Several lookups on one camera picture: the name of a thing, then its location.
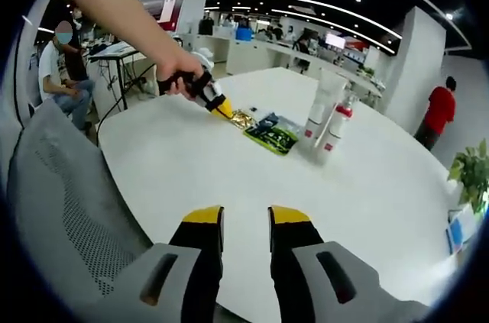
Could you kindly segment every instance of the white round table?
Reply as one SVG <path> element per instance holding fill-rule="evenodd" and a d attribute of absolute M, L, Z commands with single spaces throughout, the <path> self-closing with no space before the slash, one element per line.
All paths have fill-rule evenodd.
<path fill-rule="evenodd" d="M 270 109 L 299 124 L 317 87 L 281 68 L 220 83 L 235 108 Z M 337 241 L 369 263 L 398 299 L 432 303 L 454 268 L 445 239 L 447 170 L 361 103 L 323 168 L 295 148 L 286 157 L 271 153 L 180 96 L 109 118 L 100 143 L 123 198 L 153 242 L 168 242 L 193 209 L 225 207 L 218 303 L 249 321 L 280 321 L 270 277 L 272 204 L 305 212 L 324 241 Z"/>

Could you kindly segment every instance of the display screen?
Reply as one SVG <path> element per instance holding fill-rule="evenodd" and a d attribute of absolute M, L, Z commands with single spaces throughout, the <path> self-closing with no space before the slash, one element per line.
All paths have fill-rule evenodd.
<path fill-rule="evenodd" d="M 330 44 L 332 46 L 338 48 L 345 48 L 346 40 L 344 38 L 338 37 L 337 35 L 327 33 L 326 35 L 326 44 Z"/>

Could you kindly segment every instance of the potted plant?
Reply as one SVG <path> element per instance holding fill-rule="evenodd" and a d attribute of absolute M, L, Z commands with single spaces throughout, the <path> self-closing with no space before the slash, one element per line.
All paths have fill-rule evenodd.
<path fill-rule="evenodd" d="M 459 204 L 470 203 L 475 214 L 482 213 L 486 207 L 484 194 L 489 191 L 489 157 L 485 139 L 478 149 L 466 147 L 464 153 L 455 155 L 450 179 L 463 184 Z"/>

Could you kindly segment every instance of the man sitting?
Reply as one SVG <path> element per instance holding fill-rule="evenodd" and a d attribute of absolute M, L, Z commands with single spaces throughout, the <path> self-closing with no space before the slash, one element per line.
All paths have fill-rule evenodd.
<path fill-rule="evenodd" d="M 63 52 L 63 45 L 68 43 L 59 39 L 61 37 L 61 40 L 66 40 L 64 34 L 68 35 L 68 32 L 63 31 L 62 24 L 57 27 L 56 35 L 47 44 L 40 56 L 40 96 L 43 101 L 47 98 L 52 98 L 63 112 L 72 115 L 73 124 L 76 128 L 87 132 L 90 128 L 90 123 L 85 123 L 85 117 L 92 98 L 94 82 L 89 79 L 81 82 L 70 79 L 61 81 L 58 58 L 60 53 Z"/>

